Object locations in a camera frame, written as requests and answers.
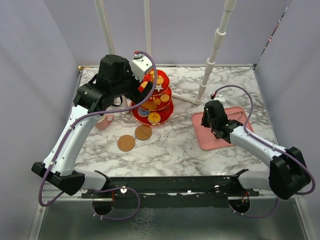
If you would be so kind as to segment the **square cracker biscuit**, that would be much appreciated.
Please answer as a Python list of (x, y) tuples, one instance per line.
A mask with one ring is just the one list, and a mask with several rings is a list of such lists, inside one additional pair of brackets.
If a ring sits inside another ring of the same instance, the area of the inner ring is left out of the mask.
[(152, 70), (149, 74), (150, 74), (151, 79), (155, 78), (155, 71), (154, 70)]

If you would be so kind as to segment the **pink serving tray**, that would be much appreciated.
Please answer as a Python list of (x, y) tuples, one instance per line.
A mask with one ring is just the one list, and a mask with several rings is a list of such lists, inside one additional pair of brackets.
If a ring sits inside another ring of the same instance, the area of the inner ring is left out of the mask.
[[(239, 106), (225, 108), (225, 113), (229, 120), (237, 120), (244, 124), (247, 119), (245, 110)], [(199, 147), (204, 151), (216, 150), (225, 147), (231, 147), (233, 144), (227, 143), (223, 139), (217, 139), (212, 133), (211, 129), (201, 125), (203, 113), (198, 112), (192, 115), (191, 121), (195, 130), (196, 138)]]

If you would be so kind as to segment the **brown croissant bread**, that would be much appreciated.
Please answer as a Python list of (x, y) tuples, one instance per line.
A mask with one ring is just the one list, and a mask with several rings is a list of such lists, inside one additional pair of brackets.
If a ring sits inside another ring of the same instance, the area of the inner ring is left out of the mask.
[(150, 111), (155, 111), (157, 109), (157, 105), (152, 101), (146, 101), (140, 105), (142, 108)]

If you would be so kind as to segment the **star gingerbread cookie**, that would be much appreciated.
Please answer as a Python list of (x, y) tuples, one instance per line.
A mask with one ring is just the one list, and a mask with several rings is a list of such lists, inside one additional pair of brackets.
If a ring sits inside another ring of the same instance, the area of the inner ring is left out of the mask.
[(157, 84), (156, 86), (155, 86), (155, 91), (157, 91), (157, 92), (161, 92), (162, 90), (163, 90), (164, 88), (161, 86), (161, 85), (159, 85), (159, 84)]

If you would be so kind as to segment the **blue frosted donut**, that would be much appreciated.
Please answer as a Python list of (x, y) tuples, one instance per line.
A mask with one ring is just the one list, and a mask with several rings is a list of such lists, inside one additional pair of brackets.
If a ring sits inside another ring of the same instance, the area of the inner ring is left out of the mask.
[(141, 107), (138, 108), (137, 113), (140, 117), (146, 118), (149, 116), (149, 114), (151, 113), (150, 110), (148, 109), (143, 109)]

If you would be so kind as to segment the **round biscuit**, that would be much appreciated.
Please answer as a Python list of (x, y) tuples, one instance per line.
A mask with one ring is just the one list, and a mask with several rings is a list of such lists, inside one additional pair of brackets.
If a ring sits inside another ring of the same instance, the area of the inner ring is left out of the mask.
[(160, 96), (160, 100), (164, 103), (168, 102), (170, 100), (170, 96), (168, 94), (163, 94)]
[(164, 82), (164, 78), (162, 76), (158, 76), (156, 79), (156, 84), (157, 85), (162, 85)]

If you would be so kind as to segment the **swirl butter cookie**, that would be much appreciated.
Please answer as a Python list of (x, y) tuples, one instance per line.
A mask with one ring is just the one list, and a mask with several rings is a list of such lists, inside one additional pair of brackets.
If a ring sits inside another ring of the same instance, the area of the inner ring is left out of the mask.
[(160, 105), (162, 101), (159, 98), (154, 98), (153, 103), (157, 106), (157, 105)]

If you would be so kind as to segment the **red three-tier stand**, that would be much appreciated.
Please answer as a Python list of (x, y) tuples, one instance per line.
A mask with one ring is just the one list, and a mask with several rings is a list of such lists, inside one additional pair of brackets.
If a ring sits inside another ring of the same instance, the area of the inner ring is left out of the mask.
[(134, 118), (146, 125), (154, 126), (166, 122), (173, 114), (172, 90), (167, 74), (157, 71), (156, 87), (151, 97), (140, 107), (132, 110)]

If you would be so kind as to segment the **yellow donut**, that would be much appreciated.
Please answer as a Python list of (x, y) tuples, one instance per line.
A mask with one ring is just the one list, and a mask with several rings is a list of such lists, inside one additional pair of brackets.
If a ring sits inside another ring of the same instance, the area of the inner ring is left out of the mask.
[(161, 116), (159, 113), (152, 111), (148, 117), (147, 120), (150, 124), (155, 125), (158, 124), (161, 121)]

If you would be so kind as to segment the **pink mug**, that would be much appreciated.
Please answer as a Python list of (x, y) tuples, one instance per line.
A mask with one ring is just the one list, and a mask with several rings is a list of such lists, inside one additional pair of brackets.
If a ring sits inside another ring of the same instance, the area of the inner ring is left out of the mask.
[(113, 114), (104, 114), (100, 120), (96, 123), (95, 127), (103, 131), (105, 130), (115, 119), (115, 116)]

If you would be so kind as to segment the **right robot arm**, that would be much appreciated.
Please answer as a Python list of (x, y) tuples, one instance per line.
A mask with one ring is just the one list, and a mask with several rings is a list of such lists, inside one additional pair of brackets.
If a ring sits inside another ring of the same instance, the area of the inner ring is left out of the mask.
[(245, 170), (230, 182), (229, 189), (240, 196), (248, 189), (272, 191), (287, 200), (306, 187), (312, 178), (302, 155), (296, 148), (273, 144), (234, 119), (228, 119), (222, 103), (211, 100), (204, 105), (201, 125), (217, 138), (248, 151), (262, 161), (268, 171)]

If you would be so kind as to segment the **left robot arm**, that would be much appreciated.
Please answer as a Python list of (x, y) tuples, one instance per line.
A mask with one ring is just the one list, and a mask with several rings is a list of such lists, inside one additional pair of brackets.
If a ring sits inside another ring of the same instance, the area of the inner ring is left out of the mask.
[(136, 51), (132, 61), (114, 54), (103, 57), (98, 73), (78, 88), (69, 120), (54, 148), (42, 162), (33, 164), (32, 172), (69, 196), (80, 190), (93, 190), (97, 196), (106, 197), (111, 190), (108, 177), (98, 171), (77, 171), (76, 159), (100, 118), (123, 112), (123, 109), (107, 110), (115, 99), (131, 100), (134, 105), (126, 108), (131, 111), (151, 97), (156, 87), (154, 83), (140, 88), (144, 76), (151, 70), (156, 70), (156, 64), (143, 51)]

